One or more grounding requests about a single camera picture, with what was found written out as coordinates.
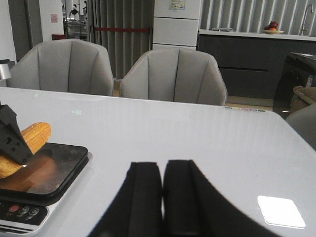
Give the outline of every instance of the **chair backrest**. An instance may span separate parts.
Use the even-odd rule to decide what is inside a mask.
[[[316,103],[292,113],[286,121],[316,150]]]
[[[213,56],[181,47],[148,51],[120,85],[121,97],[225,105],[227,90]]]
[[[10,71],[8,87],[97,95],[114,89],[106,48],[78,39],[40,43]]]

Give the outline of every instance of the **yellow corn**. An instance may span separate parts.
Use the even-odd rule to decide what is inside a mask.
[[[37,122],[21,131],[21,134],[34,154],[48,141],[51,135],[51,127],[49,123]],[[0,154],[0,178],[5,178],[15,173],[21,167],[21,165],[5,154]]]

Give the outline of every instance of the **red barrier rope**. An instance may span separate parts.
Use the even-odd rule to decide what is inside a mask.
[[[95,31],[110,31],[110,32],[149,32],[149,29],[127,29],[127,28],[104,28],[95,27]]]

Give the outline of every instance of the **white countertop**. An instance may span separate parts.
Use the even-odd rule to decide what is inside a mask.
[[[232,37],[252,37],[264,39],[282,39],[282,40],[306,40],[316,41],[316,37],[274,34],[269,35],[265,33],[247,33],[247,32],[225,32],[225,31],[212,31],[212,30],[199,30],[200,35],[215,35],[215,36],[232,36]]]
[[[276,113],[2,87],[0,101],[17,114],[20,129],[48,122],[49,142],[84,146],[93,155],[38,236],[87,236],[132,161],[157,162],[163,175],[170,159],[193,159],[227,200],[266,229],[315,236],[316,153]],[[258,196],[293,200],[306,227],[268,225]]]

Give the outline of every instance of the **dark gray cabinet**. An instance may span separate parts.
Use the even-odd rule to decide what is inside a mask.
[[[199,35],[197,49],[215,57],[229,96],[273,99],[288,53],[316,54],[316,41]]]

